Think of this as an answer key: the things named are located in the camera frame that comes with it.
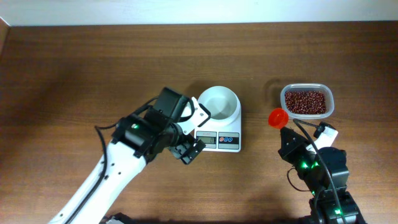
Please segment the orange measuring scoop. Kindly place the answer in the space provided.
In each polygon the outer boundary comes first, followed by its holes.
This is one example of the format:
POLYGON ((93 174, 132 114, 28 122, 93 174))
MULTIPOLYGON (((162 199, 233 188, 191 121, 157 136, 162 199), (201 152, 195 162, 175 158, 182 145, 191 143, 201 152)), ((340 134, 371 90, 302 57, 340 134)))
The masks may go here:
POLYGON ((289 115, 282 108, 274 109, 268 117, 269 126, 282 129, 289 122, 289 115))

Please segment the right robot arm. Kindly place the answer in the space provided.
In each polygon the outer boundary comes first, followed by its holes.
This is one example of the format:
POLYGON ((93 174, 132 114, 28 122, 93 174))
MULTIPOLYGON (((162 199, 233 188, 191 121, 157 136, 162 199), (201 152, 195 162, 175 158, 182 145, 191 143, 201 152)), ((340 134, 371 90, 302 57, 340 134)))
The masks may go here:
POLYGON ((280 129, 280 157, 292 164, 313 198, 311 213, 299 223, 365 223, 361 211, 347 191, 349 170, 346 152, 332 147, 338 132, 326 123, 316 127, 312 144, 293 129, 280 129))

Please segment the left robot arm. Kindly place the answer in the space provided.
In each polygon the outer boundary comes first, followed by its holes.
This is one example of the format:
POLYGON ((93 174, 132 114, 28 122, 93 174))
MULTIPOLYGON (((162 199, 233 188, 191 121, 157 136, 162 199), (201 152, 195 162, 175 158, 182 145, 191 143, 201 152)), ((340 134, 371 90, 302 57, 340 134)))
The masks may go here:
POLYGON ((123 189, 164 149, 189 165, 205 148, 191 132, 211 113, 194 97, 163 88, 131 114, 111 125, 106 143, 96 126, 103 155, 68 203, 51 223, 99 223, 123 189))

